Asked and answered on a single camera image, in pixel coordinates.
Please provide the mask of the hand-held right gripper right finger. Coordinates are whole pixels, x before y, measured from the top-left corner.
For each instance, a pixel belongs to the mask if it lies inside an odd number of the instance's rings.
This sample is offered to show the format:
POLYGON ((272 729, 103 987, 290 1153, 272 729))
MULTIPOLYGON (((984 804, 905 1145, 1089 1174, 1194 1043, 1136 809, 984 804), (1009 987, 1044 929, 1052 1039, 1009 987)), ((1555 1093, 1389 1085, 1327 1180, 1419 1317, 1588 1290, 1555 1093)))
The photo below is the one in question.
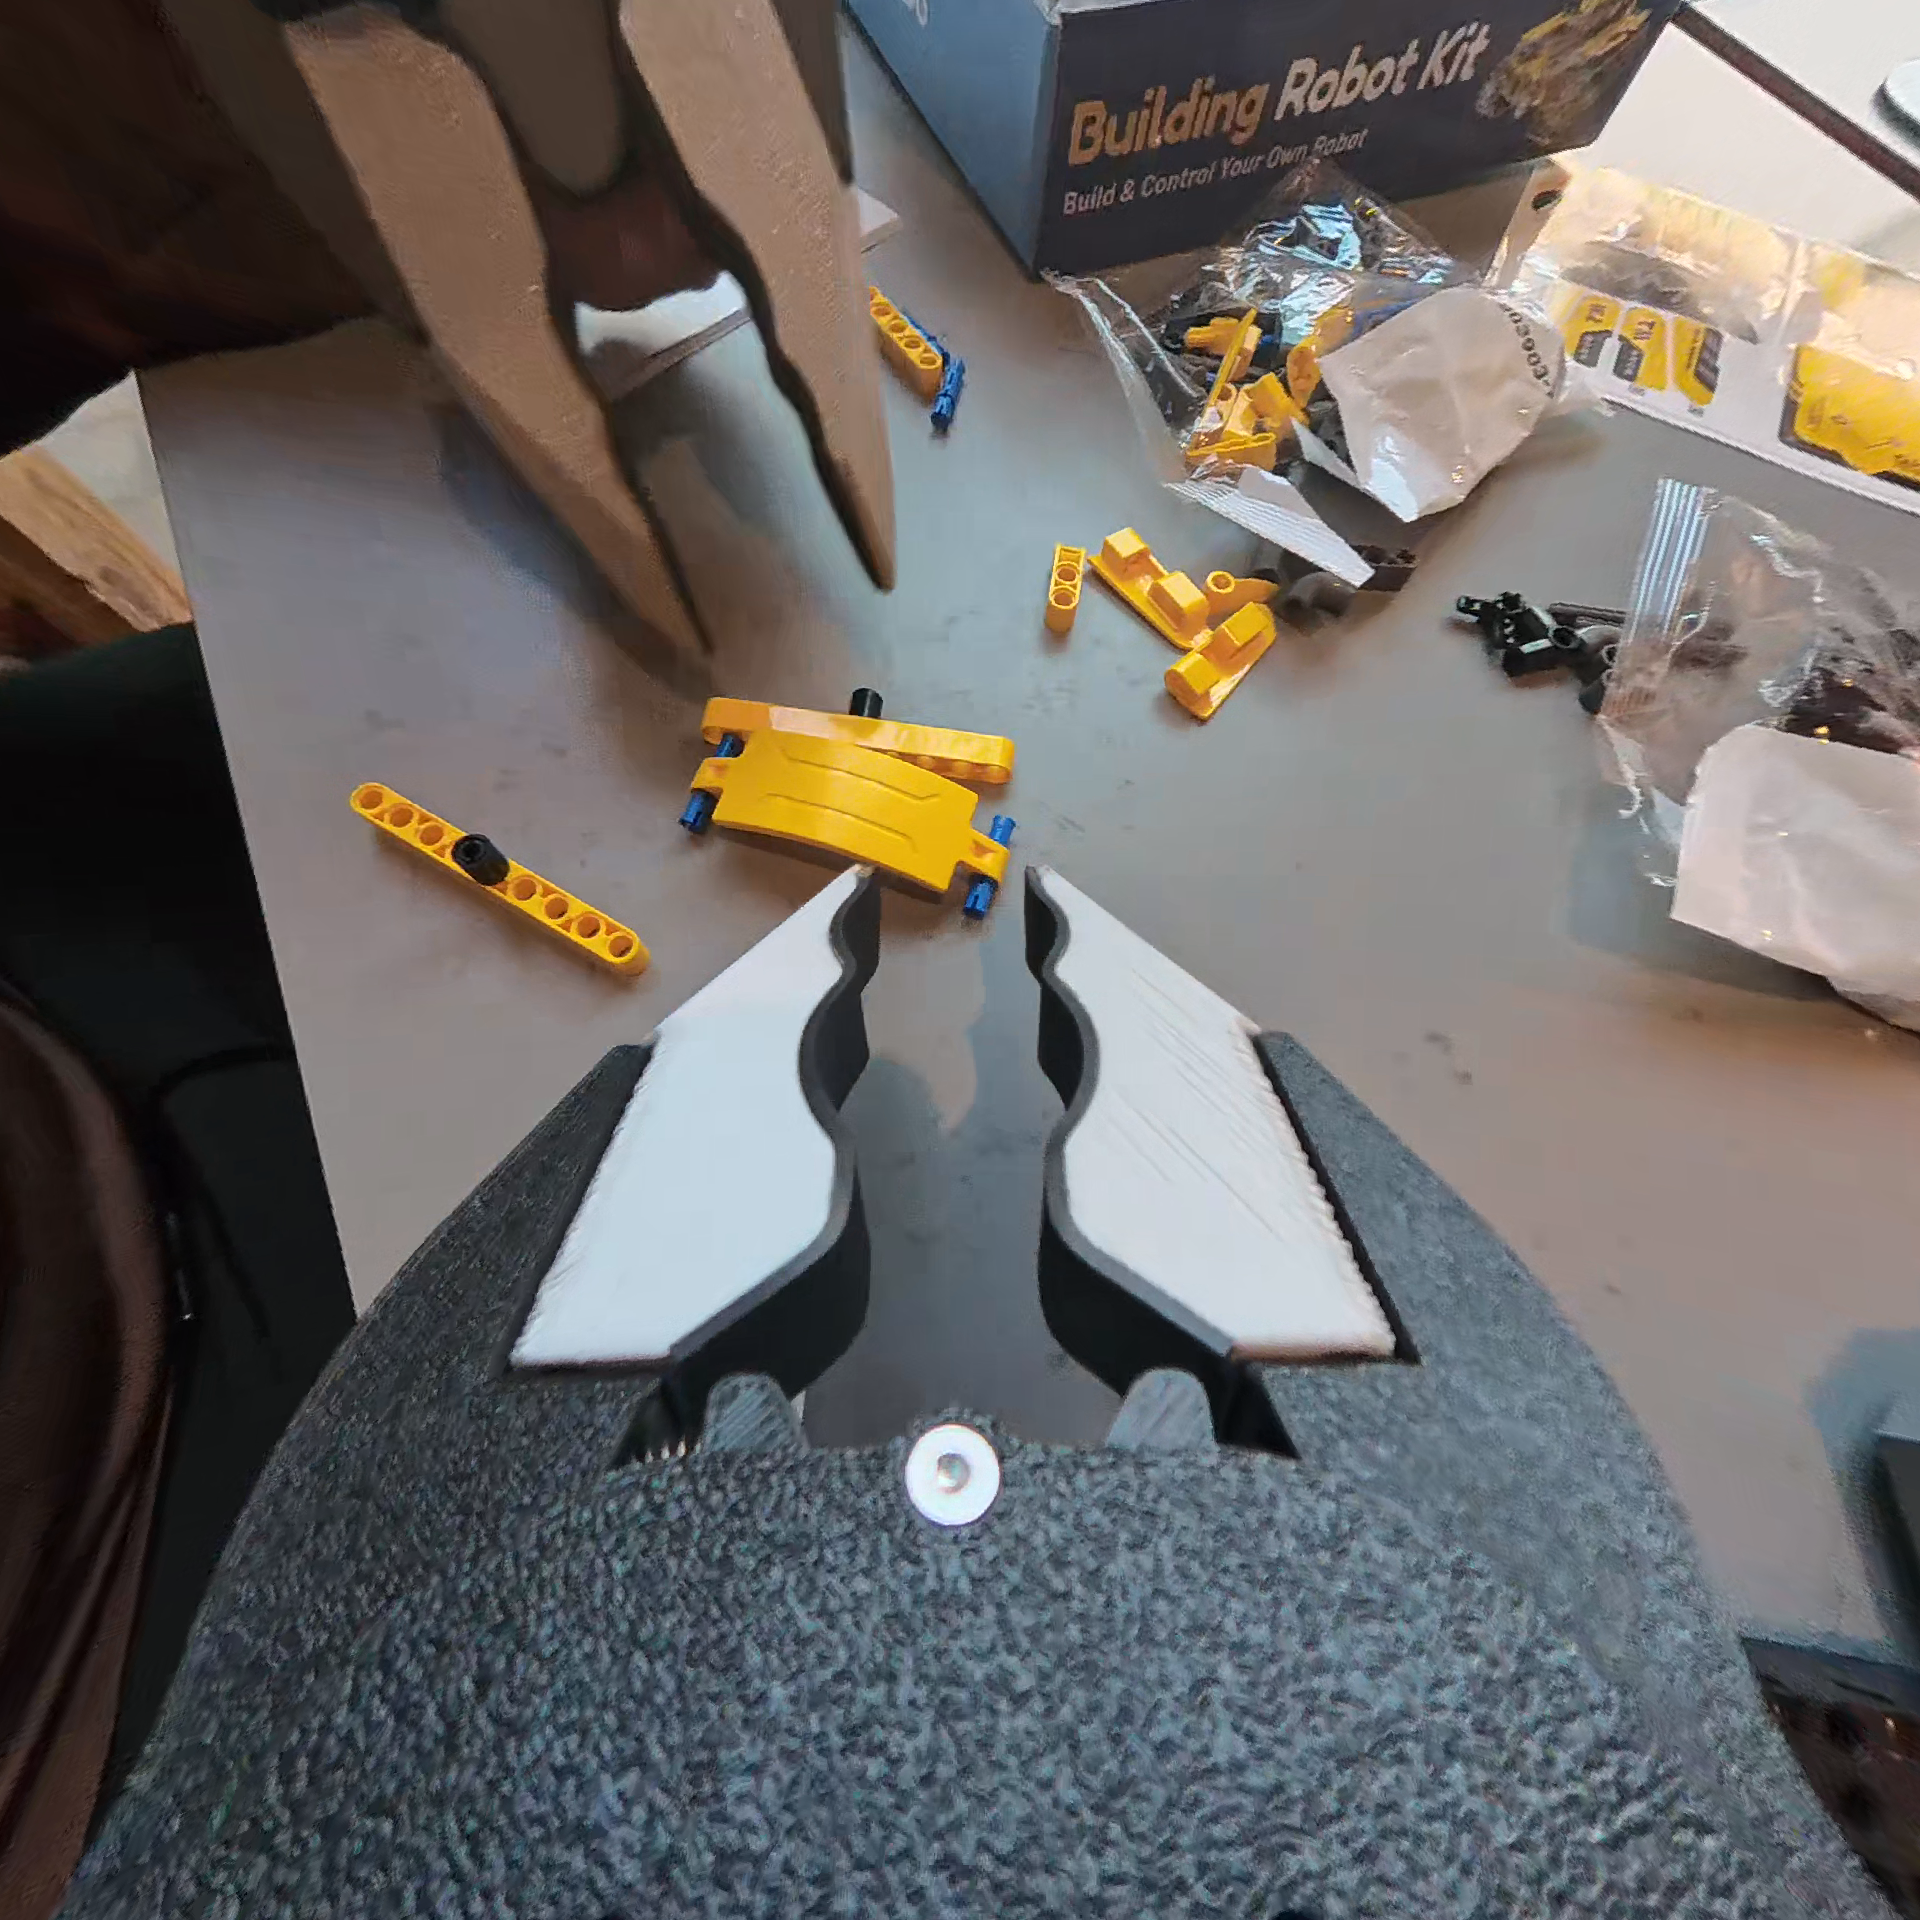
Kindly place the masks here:
POLYGON ((1255 1023, 1053 868, 1024 873, 1040 1295, 1097 1375, 1393 1359, 1399 1333, 1255 1023))

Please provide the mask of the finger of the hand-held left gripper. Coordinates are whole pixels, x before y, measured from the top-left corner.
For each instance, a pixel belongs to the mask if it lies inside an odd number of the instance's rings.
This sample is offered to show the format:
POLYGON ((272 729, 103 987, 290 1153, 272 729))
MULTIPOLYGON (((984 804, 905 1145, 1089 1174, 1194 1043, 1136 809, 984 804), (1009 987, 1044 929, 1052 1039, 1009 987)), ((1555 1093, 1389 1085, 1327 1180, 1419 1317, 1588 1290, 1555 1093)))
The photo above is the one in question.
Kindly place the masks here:
POLYGON ((170 2, 160 17, 277 188, 429 350, 621 606, 680 655, 709 654, 555 299, 537 210, 553 186, 451 41, 451 4, 170 2))
POLYGON ((641 143, 743 289, 778 391, 875 588, 897 478, 859 245, 834 2, 621 2, 641 143))

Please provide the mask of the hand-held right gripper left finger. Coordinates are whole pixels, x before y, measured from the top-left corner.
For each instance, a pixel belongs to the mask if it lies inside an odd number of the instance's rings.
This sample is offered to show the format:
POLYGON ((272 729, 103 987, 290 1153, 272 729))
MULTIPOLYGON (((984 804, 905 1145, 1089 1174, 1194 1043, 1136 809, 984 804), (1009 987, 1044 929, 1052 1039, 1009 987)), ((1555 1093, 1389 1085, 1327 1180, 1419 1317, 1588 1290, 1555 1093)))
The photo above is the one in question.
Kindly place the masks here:
POLYGON ((513 1369, 808 1387, 868 1302, 843 1107, 881 886, 829 881, 661 1021, 513 1340, 513 1369))

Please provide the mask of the yellow curved panel blue pins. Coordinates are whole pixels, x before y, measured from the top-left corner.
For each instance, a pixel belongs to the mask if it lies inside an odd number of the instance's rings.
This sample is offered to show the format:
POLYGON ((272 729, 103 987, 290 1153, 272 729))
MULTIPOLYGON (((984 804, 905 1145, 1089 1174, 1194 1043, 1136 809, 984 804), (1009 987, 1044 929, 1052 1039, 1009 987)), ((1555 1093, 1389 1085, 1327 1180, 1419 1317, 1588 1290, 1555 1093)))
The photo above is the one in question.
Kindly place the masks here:
POLYGON ((967 876, 962 911, 984 922, 1005 877, 1016 820, 977 827, 977 794, 907 758, 764 726, 728 733, 689 786, 680 825, 722 825, 845 857, 944 897, 967 876))

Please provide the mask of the yellow beam black pin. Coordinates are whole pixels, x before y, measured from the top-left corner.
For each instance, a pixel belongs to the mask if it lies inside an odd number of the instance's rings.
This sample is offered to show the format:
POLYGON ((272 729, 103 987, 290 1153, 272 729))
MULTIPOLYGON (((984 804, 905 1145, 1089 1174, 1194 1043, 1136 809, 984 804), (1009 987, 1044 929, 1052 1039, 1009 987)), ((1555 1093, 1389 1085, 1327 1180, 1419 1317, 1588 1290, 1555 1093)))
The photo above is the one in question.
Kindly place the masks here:
POLYGON ((962 785, 1001 786, 1017 767, 1013 738, 890 718, 875 689, 855 689, 843 711, 735 697, 714 697, 704 707, 703 740, 709 750, 730 735, 747 740, 769 729, 891 755, 962 785))

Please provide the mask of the person's left forearm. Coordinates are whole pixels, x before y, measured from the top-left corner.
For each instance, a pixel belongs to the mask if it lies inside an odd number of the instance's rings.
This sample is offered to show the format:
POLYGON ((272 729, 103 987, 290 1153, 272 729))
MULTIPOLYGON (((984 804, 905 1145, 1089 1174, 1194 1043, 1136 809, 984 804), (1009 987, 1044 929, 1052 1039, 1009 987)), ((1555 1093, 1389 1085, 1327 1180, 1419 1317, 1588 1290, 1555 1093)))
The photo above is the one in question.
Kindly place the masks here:
POLYGON ((3 4, 3 450, 375 309, 147 2, 3 4))

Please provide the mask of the grey desk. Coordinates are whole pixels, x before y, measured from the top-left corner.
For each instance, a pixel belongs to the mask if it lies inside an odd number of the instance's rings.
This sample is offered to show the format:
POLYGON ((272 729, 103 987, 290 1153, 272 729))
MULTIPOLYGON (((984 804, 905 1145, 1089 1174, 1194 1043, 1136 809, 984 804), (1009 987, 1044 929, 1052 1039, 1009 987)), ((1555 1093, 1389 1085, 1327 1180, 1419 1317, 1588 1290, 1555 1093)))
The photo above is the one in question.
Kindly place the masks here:
MULTIPOLYGON (((937 441, 888 386, 898 588, 827 507, 743 326, 620 419, 714 637, 714 685, 1009 733, 1044 862, 1298 1038, 1548 1285, 1664 1455, 1762 1641, 1913 1658, 1864 1455, 1915 1375, 1915 1043, 1669 924, 1565 683, 1509 683, 1459 591, 1619 606, 1666 474, 1915 589, 1915 522, 1659 423, 1553 420, 1417 534, 1402 594, 1282 636, 1208 726, 1092 591, 1044 636, 1050 548, 1247 541, 1153 479, 1077 311, 1024 277, 848 49, 879 283, 969 363, 937 441)), ((141 381, 164 507, 353 1302, 618 1043, 827 870, 676 825, 704 694, 659 682, 409 343, 339 326, 141 381), (577 955, 353 813, 385 781, 631 925, 577 955)))

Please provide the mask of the short yellow beam blue pin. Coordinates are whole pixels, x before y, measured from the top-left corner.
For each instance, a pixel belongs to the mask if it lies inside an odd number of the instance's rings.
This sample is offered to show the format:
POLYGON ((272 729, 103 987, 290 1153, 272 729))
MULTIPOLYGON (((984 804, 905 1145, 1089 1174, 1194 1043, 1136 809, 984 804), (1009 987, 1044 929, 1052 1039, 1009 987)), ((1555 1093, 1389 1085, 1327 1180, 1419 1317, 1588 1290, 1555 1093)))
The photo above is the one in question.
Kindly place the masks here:
POLYGON ((965 358, 875 283, 868 301, 883 362, 923 402, 931 431, 946 439, 967 385, 965 358))

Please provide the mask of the long yellow nine-hole beam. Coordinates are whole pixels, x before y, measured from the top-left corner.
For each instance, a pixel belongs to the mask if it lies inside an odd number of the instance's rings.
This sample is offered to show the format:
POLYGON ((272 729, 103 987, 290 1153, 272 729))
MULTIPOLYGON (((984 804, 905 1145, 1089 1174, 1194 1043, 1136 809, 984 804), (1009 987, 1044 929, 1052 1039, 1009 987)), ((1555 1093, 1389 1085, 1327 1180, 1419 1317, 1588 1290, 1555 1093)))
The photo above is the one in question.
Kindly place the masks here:
POLYGON ((452 876, 466 892, 496 900, 603 971, 639 977, 651 966, 651 954, 631 925, 527 868, 483 833, 451 822, 385 781, 357 785, 349 804, 360 820, 395 846, 452 876))

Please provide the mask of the blue kit box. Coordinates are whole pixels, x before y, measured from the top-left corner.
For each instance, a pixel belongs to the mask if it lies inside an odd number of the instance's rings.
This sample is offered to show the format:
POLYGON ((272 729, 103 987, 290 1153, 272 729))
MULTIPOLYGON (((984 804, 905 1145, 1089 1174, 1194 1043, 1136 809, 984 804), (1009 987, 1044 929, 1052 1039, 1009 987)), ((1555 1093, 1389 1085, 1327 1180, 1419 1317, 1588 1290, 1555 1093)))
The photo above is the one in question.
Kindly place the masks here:
POLYGON ((1130 268, 1331 162, 1417 201, 1588 147, 1675 2, 850 2, 1010 252, 1130 268))

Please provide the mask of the yellow L-shaped piece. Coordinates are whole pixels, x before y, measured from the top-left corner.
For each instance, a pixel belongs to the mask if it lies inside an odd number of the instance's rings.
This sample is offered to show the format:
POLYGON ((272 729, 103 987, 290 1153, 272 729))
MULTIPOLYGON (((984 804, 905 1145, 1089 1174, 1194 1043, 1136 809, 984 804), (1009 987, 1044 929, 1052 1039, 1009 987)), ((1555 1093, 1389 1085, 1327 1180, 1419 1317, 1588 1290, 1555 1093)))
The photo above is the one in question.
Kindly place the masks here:
POLYGON ((1194 575, 1167 567, 1136 529, 1107 534, 1091 556, 1092 574, 1143 623, 1176 650, 1192 651, 1213 623, 1209 596, 1194 575))

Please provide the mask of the loose black connector parts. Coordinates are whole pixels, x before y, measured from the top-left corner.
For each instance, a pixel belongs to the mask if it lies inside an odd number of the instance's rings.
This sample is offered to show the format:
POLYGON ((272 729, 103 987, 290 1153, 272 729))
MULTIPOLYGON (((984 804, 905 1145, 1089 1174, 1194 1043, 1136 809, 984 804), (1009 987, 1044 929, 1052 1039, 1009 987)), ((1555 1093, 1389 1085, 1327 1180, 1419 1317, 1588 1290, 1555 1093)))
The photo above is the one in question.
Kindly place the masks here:
POLYGON ((1473 627, 1512 682, 1568 671, 1581 711, 1599 718, 1626 636, 1626 611, 1588 603, 1533 603, 1521 591, 1461 594, 1453 617, 1473 627))

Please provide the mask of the plastic bag of yellow parts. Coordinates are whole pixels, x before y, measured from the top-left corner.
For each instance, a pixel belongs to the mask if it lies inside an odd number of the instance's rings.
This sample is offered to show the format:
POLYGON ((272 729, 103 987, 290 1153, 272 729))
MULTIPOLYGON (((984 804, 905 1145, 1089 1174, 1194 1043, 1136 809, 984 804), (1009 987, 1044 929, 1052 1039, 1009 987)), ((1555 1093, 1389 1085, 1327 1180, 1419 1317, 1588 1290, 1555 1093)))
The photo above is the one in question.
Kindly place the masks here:
POLYGON ((1297 561, 1335 547, 1300 475, 1412 525, 1601 404, 1548 319, 1331 159, 1290 166, 1213 246, 1044 279, 1091 325, 1163 489, 1297 561))

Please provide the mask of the plastic bag of black parts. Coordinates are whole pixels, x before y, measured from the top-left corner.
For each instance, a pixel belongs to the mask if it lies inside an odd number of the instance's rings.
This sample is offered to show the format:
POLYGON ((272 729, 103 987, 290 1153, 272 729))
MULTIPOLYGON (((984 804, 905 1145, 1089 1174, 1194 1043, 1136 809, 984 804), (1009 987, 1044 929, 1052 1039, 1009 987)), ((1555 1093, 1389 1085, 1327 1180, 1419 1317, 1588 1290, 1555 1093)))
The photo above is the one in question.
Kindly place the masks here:
POLYGON ((1664 478, 1599 733, 1673 924, 1915 1034, 1915 591, 1664 478))

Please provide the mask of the sticker sheet in plastic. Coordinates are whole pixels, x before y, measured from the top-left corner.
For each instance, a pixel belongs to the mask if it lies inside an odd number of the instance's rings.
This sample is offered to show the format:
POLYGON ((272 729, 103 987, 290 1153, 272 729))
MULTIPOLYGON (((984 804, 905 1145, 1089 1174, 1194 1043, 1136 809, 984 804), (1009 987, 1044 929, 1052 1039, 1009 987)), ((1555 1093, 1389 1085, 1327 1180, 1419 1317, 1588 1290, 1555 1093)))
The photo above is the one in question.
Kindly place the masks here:
POLYGON ((1919 514, 1919 279, 1671 186, 1563 169, 1490 283, 1616 406, 1919 514))

